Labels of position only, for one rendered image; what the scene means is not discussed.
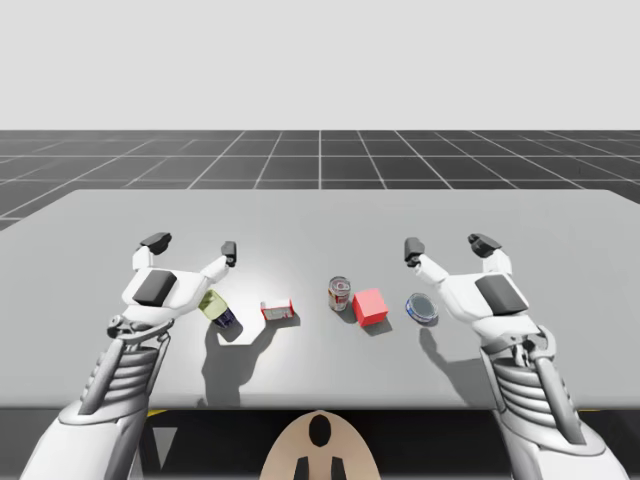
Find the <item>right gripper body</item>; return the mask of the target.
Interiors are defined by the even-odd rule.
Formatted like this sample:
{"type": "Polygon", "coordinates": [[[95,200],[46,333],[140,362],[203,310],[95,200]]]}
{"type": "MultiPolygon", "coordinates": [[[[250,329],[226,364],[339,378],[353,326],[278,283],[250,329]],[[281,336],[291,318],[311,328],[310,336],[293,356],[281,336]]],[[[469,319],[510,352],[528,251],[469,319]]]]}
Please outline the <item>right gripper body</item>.
{"type": "Polygon", "coordinates": [[[528,315],[528,301],[508,274],[450,275],[436,291],[450,315],[482,339],[539,332],[528,315]]]}

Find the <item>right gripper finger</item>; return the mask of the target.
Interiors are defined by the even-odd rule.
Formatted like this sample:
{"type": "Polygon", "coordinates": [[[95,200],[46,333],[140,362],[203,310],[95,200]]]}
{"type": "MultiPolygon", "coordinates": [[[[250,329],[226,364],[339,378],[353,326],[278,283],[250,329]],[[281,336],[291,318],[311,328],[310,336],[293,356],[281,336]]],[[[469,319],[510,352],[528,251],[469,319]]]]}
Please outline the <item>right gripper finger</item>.
{"type": "Polygon", "coordinates": [[[425,253],[425,245],[416,237],[404,242],[404,261],[416,276],[429,285],[438,285],[449,277],[449,273],[425,253]]]}
{"type": "Polygon", "coordinates": [[[480,233],[470,234],[467,240],[472,252],[482,259],[484,273],[513,274],[511,259],[499,242],[480,233]]]}

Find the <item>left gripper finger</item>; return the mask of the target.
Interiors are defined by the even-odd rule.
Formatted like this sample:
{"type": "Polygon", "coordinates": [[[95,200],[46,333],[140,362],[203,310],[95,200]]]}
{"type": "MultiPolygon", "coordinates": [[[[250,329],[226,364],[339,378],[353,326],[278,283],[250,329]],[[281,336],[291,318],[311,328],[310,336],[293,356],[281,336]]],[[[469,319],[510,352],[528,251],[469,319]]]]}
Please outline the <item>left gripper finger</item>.
{"type": "Polygon", "coordinates": [[[132,269],[138,271],[153,267],[155,257],[167,250],[171,240],[169,232],[158,232],[142,240],[132,255],[132,269]]]}
{"type": "Polygon", "coordinates": [[[237,262],[237,244],[235,241],[226,241],[221,246],[221,255],[205,266],[200,274],[209,281],[220,281],[234,268],[237,262]]]}

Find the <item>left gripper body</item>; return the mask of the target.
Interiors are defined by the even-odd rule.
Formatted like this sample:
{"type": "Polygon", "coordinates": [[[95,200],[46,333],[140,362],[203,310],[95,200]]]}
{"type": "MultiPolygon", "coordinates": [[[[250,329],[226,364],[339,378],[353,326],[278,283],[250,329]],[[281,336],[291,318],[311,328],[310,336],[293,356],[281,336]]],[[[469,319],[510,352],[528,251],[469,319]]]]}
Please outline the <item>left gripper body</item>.
{"type": "Polygon", "coordinates": [[[208,287],[209,280],[199,273],[142,268],[122,293],[123,316],[141,323],[177,319],[199,306],[208,287]]]}

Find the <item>pink cube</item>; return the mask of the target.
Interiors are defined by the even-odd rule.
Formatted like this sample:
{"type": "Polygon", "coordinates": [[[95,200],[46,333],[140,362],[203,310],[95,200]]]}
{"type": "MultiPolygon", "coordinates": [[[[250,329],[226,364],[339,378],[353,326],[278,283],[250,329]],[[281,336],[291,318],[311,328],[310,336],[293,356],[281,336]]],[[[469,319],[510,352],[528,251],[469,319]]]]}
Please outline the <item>pink cube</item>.
{"type": "Polygon", "coordinates": [[[356,292],[353,296],[352,308],[361,327],[367,327],[383,321],[389,309],[378,289],[356,292]]]}

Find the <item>blue flat can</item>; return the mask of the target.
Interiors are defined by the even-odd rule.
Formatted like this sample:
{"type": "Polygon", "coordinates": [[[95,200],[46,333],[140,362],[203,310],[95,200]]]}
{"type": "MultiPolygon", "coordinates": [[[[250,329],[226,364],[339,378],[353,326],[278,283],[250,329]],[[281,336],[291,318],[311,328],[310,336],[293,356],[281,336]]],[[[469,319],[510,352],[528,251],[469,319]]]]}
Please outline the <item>blue flat can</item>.
{"type": "Polygon", "coordinates": [[[418,324],[429,326],[437,323],[437,306],[424,293],[414,293],[406,301],[407,314],[418,324]]]}

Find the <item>green and blue rectangular can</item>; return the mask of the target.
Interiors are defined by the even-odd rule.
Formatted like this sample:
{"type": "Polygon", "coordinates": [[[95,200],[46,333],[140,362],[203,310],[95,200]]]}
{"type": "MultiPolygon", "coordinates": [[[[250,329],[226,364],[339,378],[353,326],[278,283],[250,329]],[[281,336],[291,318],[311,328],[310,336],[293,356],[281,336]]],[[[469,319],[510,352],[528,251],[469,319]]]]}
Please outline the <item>green and blue rectangular can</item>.
{"type": "Polygon", "coordinates": [[[198,308],[213,324],[221,329],[226,329],[236,322],[236,317],[226,301],[213,289],[206,291],[198,308]]]}

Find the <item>red and white carton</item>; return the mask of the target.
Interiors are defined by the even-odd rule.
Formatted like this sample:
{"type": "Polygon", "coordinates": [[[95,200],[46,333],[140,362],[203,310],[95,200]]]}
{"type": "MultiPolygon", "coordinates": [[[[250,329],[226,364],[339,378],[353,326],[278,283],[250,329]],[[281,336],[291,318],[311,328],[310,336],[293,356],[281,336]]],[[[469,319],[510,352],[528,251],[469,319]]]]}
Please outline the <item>red and white carton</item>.
{"type": "Polygon", "coordinates": [[[290,298],[262,301],[260,310],[266,321],[289,319],[295,315],[290,298]]]}

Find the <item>red and white can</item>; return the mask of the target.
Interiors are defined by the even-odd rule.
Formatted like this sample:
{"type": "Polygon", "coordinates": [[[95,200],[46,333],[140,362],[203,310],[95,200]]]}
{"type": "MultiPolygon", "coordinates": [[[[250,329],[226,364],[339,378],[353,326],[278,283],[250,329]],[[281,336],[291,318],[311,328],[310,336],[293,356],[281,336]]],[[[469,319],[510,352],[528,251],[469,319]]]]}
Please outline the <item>red and white can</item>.
{"type": "Polygon", "coordinates": [[[346,309],[351,295],[350,281],[343,276],[333,277],[328,284],[329,307],[340,312],[346,309]]]}

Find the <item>tan robot part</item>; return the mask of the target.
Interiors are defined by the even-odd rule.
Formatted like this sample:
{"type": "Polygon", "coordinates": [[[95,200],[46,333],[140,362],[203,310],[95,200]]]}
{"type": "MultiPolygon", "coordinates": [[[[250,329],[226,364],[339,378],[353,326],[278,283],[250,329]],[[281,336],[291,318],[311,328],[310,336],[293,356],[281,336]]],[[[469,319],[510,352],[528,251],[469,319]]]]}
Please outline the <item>tan robot part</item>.
{"type": "Polygon", "coordinates": [[[318,410],[285,427],[259,480],[381,480],[381,475],[356,428],[334,413],[318,410]]]}

